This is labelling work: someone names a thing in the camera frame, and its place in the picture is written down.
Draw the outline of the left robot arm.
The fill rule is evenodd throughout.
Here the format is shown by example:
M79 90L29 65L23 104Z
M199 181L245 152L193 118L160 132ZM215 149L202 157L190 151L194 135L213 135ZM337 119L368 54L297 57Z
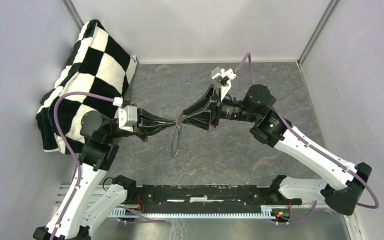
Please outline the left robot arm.
M146 142L149 136L176 125L176 121L132 105L119 108L118 113L119 117L108 118L92 110L81 118L80 134L86 142L75 158L78 165L74 179L51 221L34 231L35 240L90 240L119 204L136 200L136 182L118 176L104 195L89 205L119 150L113 139L135 136Z

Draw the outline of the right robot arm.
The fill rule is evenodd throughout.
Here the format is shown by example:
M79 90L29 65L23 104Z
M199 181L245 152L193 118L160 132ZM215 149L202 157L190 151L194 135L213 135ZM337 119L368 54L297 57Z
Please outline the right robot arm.
M352 215L369 189L372 168L364 162L344 160L309 139L274 109L275 101L268 87L261 84L252 85L242 100L210 85L198 101L182 111L180 121L203 130L216 127L220 120L252 123L250 133L258 142L286 153L318 174L317 179L277 176L268 191L273 203L323 201L339 214Z

